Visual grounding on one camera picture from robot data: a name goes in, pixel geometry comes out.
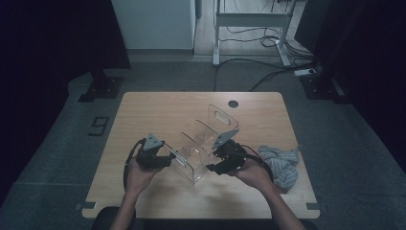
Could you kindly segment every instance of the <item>person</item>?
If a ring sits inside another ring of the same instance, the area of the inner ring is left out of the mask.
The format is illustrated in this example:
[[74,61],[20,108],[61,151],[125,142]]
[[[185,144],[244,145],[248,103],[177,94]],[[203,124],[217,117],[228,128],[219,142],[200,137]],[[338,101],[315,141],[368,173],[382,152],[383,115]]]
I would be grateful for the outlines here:
[[[143,169],[135,159],[132,159],[129,164],[125,194],[123,196],[121,207],[110,226],[111,230],[127,229],[132,224],[135,217],[134,207],[137,203],[138,196],[149,185],[153,176],[161,170]],[[228,175],[235,176],[246,185],[260,191],[268,203],[269,208],[272,210],[273,218],[281,230],[305,229],[282,199],[276,185],[272,183],[266,169],[258,162],[246,159],[245,164],[241,168],[229,172]]]

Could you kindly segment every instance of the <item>power strip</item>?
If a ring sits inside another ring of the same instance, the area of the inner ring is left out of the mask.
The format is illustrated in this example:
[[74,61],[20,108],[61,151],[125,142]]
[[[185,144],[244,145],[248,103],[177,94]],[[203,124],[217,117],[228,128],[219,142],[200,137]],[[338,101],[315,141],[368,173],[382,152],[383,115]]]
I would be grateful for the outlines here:
[[297,70],[294,72],[295,77],[303,77],[306,75],[315,74],[316,71],[314,69],[304,69],[304,70]]

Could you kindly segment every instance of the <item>gray floor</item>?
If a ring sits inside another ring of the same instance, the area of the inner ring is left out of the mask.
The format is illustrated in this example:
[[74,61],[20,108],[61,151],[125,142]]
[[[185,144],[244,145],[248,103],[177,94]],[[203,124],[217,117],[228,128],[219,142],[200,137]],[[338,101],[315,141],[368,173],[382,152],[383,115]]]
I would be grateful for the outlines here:
[[[291,7],[291,1],[281,1],[278,3],[276,0],[225,0],[221,1],[221,12],[241,12],[241,13],[269,13],[269,12],[286,12]],[[290,26],[287,32],[286,39],[294,47],[305,49],[298,42],[294,40],[296,30],[298,28],[300,19],[302,17],[303,10],[305,8],[305,0],[298,0],[296,3],[295,11],[290,22]],[[232,32],[243,31],[253,28],[245,27],[230,27],[228,28]],[[274,35],[280,37],[282,28],[271,28],[275,31],[267,31],[267,35]],[[240,34],[232,34],[227,28],[220,28],[220,39],[239,39],[249,40],[260,38],[264,36],[264,30],[255,30],[250,32],[244,32]],[[195,39],[194,39],[194,54],[197,56],[207,56],[213,54],[213,42],[214,42],[214,5],[213,1],[202,1],[202,17],[196,20]],[[221,55],[233,55],[233,56],[256,56],[256,57],[269,57],[277,56],[278,52],[275,48],[265,48],[260,42],[237,42],[237,41],[220,41],[220,54]]]
[[[0,210],[0,229],[89,229],[81,216],[114,122],[127,91],[213,91],[210,58],[130,56],[132,70],[108,70],[124,77],[115,100],[78,103],[91,82],[72,80],[70,96],[52,130],[12,186]],[[276,69],[253,62],[229,62],[218,71],[217,91],[248,91]],[[281,92],[321,208],[319,229],[406,229],[406,175],[351,104],[310,101],[292,73],[265,81],[257,91]],[[88,136],[95,117],[110,121],[102,137]]]

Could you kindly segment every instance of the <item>wire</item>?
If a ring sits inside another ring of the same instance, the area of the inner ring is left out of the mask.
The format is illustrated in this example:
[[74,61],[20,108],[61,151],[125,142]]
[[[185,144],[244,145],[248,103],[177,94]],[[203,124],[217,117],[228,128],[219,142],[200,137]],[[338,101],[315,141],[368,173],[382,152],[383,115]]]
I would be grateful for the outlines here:
[[302,64],[302,65],[298,65],[296,67],[285,67],[285,66],[280,66],[280,65],[275,65],[275,64],[271,64],[271,63],[266,63],[266,62],[262,62],[262,61],[258,61],[258,60],[253,60],[253,59],[247,59],[247,58],[232,58],[232,59],[227,59],[223,62],[221,62],[216,68],[215,68],[215,73],[214,73],[214,86],[213,86],[213,91],[216,91],[217,88],[217,76],[218,76],[218,71],[220,69],[221,66],[223,66],[224,64],[231,62],[231,61],[236,61],[236,60],[242,60],[242,61],[251,61],[251,62],[255,62],[255,63],[259,63],[259,64],[263,64],[269,67],[273,67],[273,68],[278,68],[281,69],[280,71],[277,72],[272,72],[270,74],[267,74],[265,77],[263,77],[260,81],[258,81],[250,90],[249,92],[253,92],[258,86],[260,86],[264,81],[271,81],[275,76],[277,76],[280,73],[285,73],[285,72],[289,72],[292,70],[297,70],[300,68],[304,68],[304,67],[309,67],[309,66],[313,66],[316,64],[315,60],[312,60],[309,63],[306,64]]
[[306,63],[306,64],[303,64],[303,65],[298,65],[298,66],[293,67],[293,68],[289,68],[289,69],[280,70],[280,71],[277,71],[277,72],[270,73],[270,74],[266,75],[265,77],[263,77],[260,81],[258,81],[258,82],[249,90],[249,92],[255,91],[255,90],[258,88],[258,86],[260,86],[264,81],[271,81],[271,80],[274,79],[278,74],[290,72],[290,71],[292,71],[292,70],[297,70],[297,69],[301,69],[301,68],[304,68],[304,67],[310,67],[310,66],[313,66],[313,65],[315,65],[315,64],[316,64],[316,61],[313,60],[313,61],[311,61],[311,62],[309,62],[309,63]]
[[298,64],[296,63],[296,60],[298,60],[298,59],[307,59],[307,58],[305,58],[305,57],[296,57],[296,58],[293,58],[293,64],[295,64],[295,66],[298,66]]
[[289,0],[286,0],[286,7],[284,8],[284,12],[287,12],[287,4],[289,3]]
[[251,150],[251,151],[253,151],[255,155],[257,155],[260,159],[262,159],[262,158],[259,156],[259,154],[258,154],[256,151],[254,151],[251,147],[245,146],[245,145],[241,145],[241,146],[242,146],[242,147],[245,147],[245,148],[247,148],[247,149],[249,149],[249,150]]
[[260,10],[260,12],[263,12],[263,9],[265,9],[265,7],[268,6],[268,4],[269,4],[269,0],[266,1],[265,6],[263,6],[263,8],[262,8],[262,10]]
[[275,0],[272,2],[272,8],[271,8],[271,12],[274,11],[274,6],[275,6]]
[[256,31],[256,30],[265,30],[265,29],[277,32],[277,30],[272,29],[272,28],[267,28],[267,27],[258,27],[258,28],[252,28],[252,29],[247,29],[247,30],[243,30],[243,31],[236,31],[236,32],[230,31],[230,29],[228,27],[227,27],[227,29],[232,34],[239,34],[239,33],[244,33],[244,32],[250,32],[250,31]]
[[237,11],[239,12],[239,8],[237,7],[237,3],[236,3],[236,0],[234,0],[234,7],[237,9]]
[[143,139],[139,140],[137,143],[135,143],[134,147],[133,147],[133,148],[131,149],[131,151],[129,152],[129,155],[128,155],[127,159],[125,160],[125,164],[126,164],[126,165],[128,165],[129,162],[131,161],[131,159],[134,158],[133,155],[134,155],[135,149],[137,149],[137,147],[138,147],[140,144],[143,145],[143,143],[144,143],[145,141],[146,141],[146,138],[143,138]]
[[[276,40],[272,40],[272,39],[279,39],[279,38],[277,36],[267,35],[266,34],[267,30],[278,32],[277,30],[274,30],[274,29],[265,28],[265,30],[263,31],[263,37],[262,37],[262,40],[260,41],[260,44],[265,48],[271,48],[271,47],[277,46]],[[274,44],[273,45],[266,45],[265,44],[266,40],[269,40],[269,41],[273,42]]]
[[291,55],[300,57],[300,58],[313,59],[313,55],[310,52],[296,49],[292,45],[290,45],[287,41],[285,42],[285,45],[286,45],[287,51]]
[[240,40],[240,39],[232,39],[232,38],[229,38],[229,39],[218,39],[219,41],[238,41],[238,42],[250,42],[250,41],[256,41],[256,40],[262,40],[263,39],[263,37],[260,37],[260,38],[254,38],[254,39],[248,39],[248,40]]

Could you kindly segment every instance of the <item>white shelf frame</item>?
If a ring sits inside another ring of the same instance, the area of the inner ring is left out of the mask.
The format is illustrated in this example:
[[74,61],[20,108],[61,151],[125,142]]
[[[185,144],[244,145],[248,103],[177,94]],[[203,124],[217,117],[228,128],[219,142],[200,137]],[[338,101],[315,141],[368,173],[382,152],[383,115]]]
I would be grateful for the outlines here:
[[284,42],[286,41],[287,30],[289,29],[290,21],[293,17],[296,1],[293,0],[287,12],[270,12],[270,13],[234,13],[221,12],[221,0],[215,0],[217,8],[214,17],[214,45],[213,45],[213,65],[220,64],[220,42],[219,32],[220,27],[281,27],[282,34],[277,40],[277,50],[281,57],[284,66],[290,66],[290,61],[287,57],[288,51]]

